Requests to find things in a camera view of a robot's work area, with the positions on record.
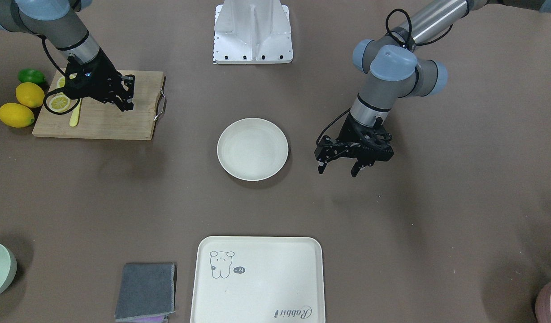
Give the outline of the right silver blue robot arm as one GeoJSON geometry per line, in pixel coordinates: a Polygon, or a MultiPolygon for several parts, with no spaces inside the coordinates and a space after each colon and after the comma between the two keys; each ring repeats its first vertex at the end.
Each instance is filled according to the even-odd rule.
{"type": "Polygon", "coordinates": [[[66,57],[65,85],[60,92],[71,100],[90,97],[134,108],[134,75],[122,75],[77,15],[88,0],[0,0],[0,29],[47,39],[66,57]]]}

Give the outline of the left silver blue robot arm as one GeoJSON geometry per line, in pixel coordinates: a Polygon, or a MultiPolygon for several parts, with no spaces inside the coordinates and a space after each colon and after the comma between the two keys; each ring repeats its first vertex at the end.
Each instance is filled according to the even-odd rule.
{"type": "Polygon", "coordinates": [[[443,63],[418,58],[415,51],[444,38],[456,21],[491,3],[433,0],[412,16],[396,8],[385,19],[383,37],[360,41],[352,61],[367,77],[353,104],[341,113],[346,119],[338,135],[321,131],[317,137],[317,172],[323,174],[334,160],[353,159],[350,174],[356,177],[364,168],[390,161],[395,152],[385,122],[396,100],[435,95],[449,79],[443,63]]]}

